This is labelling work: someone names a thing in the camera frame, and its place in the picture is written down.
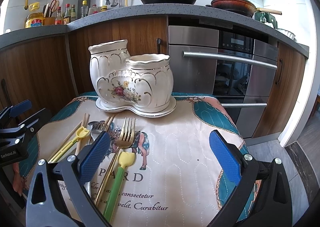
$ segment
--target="oven handle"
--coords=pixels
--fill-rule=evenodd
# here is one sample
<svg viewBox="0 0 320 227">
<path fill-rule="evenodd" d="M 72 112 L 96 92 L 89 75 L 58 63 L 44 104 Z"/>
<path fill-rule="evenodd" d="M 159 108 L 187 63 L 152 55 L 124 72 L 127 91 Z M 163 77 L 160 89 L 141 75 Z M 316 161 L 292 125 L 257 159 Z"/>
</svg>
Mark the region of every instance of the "oven handle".
<svg viewBox="0 0 320 227">
<path fill-rule="evenodd" d="M 272 65 L 266 62 L 252 60 L 244 57 L 234 57 L 234 56 L 228 56 L 228 55 L 222 55 L 222 54 L 183 51 L 183 57 L 211 58 L 211 59 L 246 63 L 251 65 L 259 65 L 259 66 L 263 66 L 263 67 L 271 68 L 275 70 L 277 69 L 276 65 Z"/>
<path fill-rule="evenodd" d="M 247 108 L 247 107 L 266 107 L 266 103 L 227 103 L 227 104 L 221 104 L 224 108 Z"/>
</svg>

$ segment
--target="cabinet handle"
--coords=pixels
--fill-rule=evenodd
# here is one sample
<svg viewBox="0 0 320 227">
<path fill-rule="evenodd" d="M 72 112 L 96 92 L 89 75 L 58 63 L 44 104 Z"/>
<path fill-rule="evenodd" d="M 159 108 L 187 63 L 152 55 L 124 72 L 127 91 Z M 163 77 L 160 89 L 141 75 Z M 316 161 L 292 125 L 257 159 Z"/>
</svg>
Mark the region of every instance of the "cabinet handle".
<svg viewBox="0 0 320 227">
<path fill-rule="evenodd" d="M 9 96 L 7 85 L 5 83 L 4 78 L 1 80 L 1 88 L 2 88 L 2 92 L 4 94 L 4 97 L 5 97 L 5 100 L 7 101 L 7 105 L 9 107 L 12 106 L 12 102 L 10 100 L 10 96 Z M 15 121 L 17 124 L 19 124 L 19 119 L 17 117 L 15 117 Z"/>
<path fill-rule="evenodd" d="M 161 39 L 157 38 L 157 50 L 158 50 L 158 54 L 160 54 L 160 45 L 161 45 Z"/>
<path fill-rule="evenodd" d="M 275 69 L 275 70 L 277 69 L 276 65 L 269 64 L 266 62 L 252 60 L 252 59 L 248 59 L 248 58 L 244 58 L 244 57 L 235 57 L 235 56 L 222 55 L 222 54 L 183 51 L 183 57 L 212 58 L 212 59 L 234 61 L 234 62 L 251 64 L 251 65 L 259 65 L 259 66 L 263 66 L 263 67 L 271 68 L 271 69 Z"/>
<path fill-rule="evenodd" d="M 280 78 L 281 78 L 281 74 L 282 74 L 282 67 L 283 67 L 283 60 L 282 60 L 282 58 L 279 59 L 279 62 L 281 63 L 281 69 L 280 69 L 279 78 L 278 78 L 278 80 L 275 82 L 276 85 L 280 82 Z"/>
<path fill-rule="evenodd" d="M 221 104 L 224 108 L 246 108 L 246 107 L 266 107 L 266 103 L 250 103 L 250 104 L 244 104 L 244 103 L 226 103 Z"/>
</svg>

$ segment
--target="cooking oil bottle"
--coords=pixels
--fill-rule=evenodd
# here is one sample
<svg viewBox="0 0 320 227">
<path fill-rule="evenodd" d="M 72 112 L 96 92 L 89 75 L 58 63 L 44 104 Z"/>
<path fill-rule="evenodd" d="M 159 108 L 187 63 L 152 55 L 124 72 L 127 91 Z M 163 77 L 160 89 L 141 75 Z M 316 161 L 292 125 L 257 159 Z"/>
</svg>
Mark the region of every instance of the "cooking oil bottle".
<svg viewBox="0 0 320 227">
<path fill-rule="evenodd" d="M 26 28 L 42 26 L 43 13 L 39 12 L 40 3 L 35 2 L 29 5 L 31 14 L 27 17 Z"/>
</svg>

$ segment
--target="placemat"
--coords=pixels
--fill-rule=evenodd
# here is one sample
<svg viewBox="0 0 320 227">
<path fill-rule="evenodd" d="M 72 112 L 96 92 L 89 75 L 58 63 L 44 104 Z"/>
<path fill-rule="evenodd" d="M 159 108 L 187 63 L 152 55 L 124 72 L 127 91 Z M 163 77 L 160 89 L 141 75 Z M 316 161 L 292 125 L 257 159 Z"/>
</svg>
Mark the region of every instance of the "placemat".
<svg viewBox="0 0 320 227">
<path fill-rule="evenodd" d="M 116 150 L 116 140 L 125 117 L 136 118 L 135 140 L 126 151 L 136 154 L 126 168 L 112 225 L 123 226 L 207 226 L 227 201 L 233 188 L 209 146 L 209 134 L 218 129 L 228 143 L 249 153 L 236 126 L 216 98 L 210 95 L 172 94 L 176 109 L 161 118 L 145 118 L 130 111 L 116 115 L 109 133 L 111 145 L 91 182 L 95 198 L 102 178 Z M 90 121 L 105 120 L 111 114 L 95 106 L 95 92 L 84 93 L 64 107 L 30 142 L 29 158 L 20 162 L 28 193 L 36 162 L 62 144 L 84 113 Z M 99 210 L 103 212 L 113 179 L 111 175 Z M 68 196 L 64 182 L 60 188 L 73 218 L 81 220 Z M 239 220 L 247 217 L 257 193 L 257 184 Z"/>
</svg>

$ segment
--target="cenrobotai label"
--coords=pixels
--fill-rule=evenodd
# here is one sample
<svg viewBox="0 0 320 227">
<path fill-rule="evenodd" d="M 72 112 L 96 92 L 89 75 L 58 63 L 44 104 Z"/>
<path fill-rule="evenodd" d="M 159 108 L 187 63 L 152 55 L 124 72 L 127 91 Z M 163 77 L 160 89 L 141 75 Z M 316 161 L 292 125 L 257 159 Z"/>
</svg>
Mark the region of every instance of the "cenrobotai label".
<svg viewBox="0 0 320 227">
<path fill-rule="evenodd" d="M 14 155 L 14 154 L 17 154 L 15 150 L 14 150 L 13 152 L 6 153 L 6 154 L 4 154 L 4 155 L 1 155 L 1 158 L 9 157 L 9 156 Z"/>
</svg>

